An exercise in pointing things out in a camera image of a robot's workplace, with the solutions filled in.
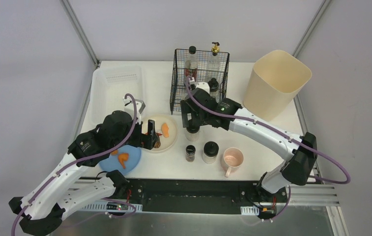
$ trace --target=beige trash bin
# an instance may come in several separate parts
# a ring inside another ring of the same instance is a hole
[[[285,51],[272,51],[255,62],[244,106],[261,119],[271,120],[311,77],[311,70],[301,61]]]

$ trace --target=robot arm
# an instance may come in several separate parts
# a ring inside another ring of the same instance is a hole
[[[199,85],[191,91],[191,94],[198,103],[211,111],[223,115],[247,117],[261,121],[264,124],[268,124],[270,128],[286,133],[293,140],[298,140],[309,147],[316,148],[316,137],[313,134],[306,133],[302,137],[274,127],[243,108],[239,103],[228,98],[224,98],[217,103],[216,99],[211,97],[204,89],[199,88]],[[307,183],[309,174],[316,161],[316,155],[311,151],[300,147],[256,122],[213,115],[199,107],[189,96],[181,101],[180,106],[183,127],[211,125],[216,128],[221,127],[225,130],[237,132],[273,150],[284,160],[281,165],[261,177],[257,184],[257,192],[260,197],[263,198],[265,196],[268,198],[271,194],[276,193],[290,183],[296,185],[305,185]]]
[[[134,106],[130,99],[124,99],[125,111],[114,111],[106,116],[102,124],[93,130],[82,133],[69,146],[68,152],[56,168],[39,184],[37,188],[24,197],[15,197],[9,201],[9,206],[15,214],[23,211],[20,226],[23,231],[31,235],[47,235],[54,231],[61,222],[73,212],[88,203],[111,195],[125,193],[127,180],[119,171],[107,173],[106,177],[88,185],[83,189],[67,192],[70,185],[77,181],[89,168],[110,156],[105,154],[94,159],[78,162],[69,166],[59,175],[60,169],[75,160],[94,154],[102,153],[119,144],[128,135],[133,125]],[[148,132],[142,134],[141,113],[145,104],[136,100],[137,122],[131,136],[124,145],[152,149],[159,145],[159,138],[155,132],[153,120],[148,121]],[[29,204],[30,199],[47,183],[36,199]]]

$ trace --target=mug handle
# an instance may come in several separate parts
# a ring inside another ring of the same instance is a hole
[[[226,171],[226,173],[225,173],[225,177],[226,178],[228,178],[229,177],[229,175],[230,175],[230,171],[232,170],[232,168],[231,167],[228,167],[228,170]]]

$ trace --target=pink mug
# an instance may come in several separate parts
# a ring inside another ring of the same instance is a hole
[[[231,172],[235,172],[244,162],[242,152],[234,147],[225,150],[223,158],[221,158],[221,166],[226,171],[225,177],[229,177]]]

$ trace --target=black lid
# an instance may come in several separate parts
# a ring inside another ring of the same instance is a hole
[[[200,127],[199,126],[189,126],[186,128],[187,132],[191,133],[191,134],[196,134],[199,130],[200,130]]]
[[[216,92],[219,89],[219,83],[216,81],[216,78],[212,78],[207,84],[211,92]]]
[[[207,156],[210,156],[210,157],[216,156],[219,152],[219,146],[218,146],[217,143],[215,143],[213,141],[207,142],[204,145],[203,152],[204,152],[204,154],[206,154]]]
[[[190,46],[189,47],[189,53],[190,54],[195,54],[196,53],[196,47],[195,46]]]
[[[196,148],[195,148],[195,146],[193,146],[193,145],[188,145],[187,147],[186,147],[186,153],[187,154],[195,154],[195,152],[196,152]]]

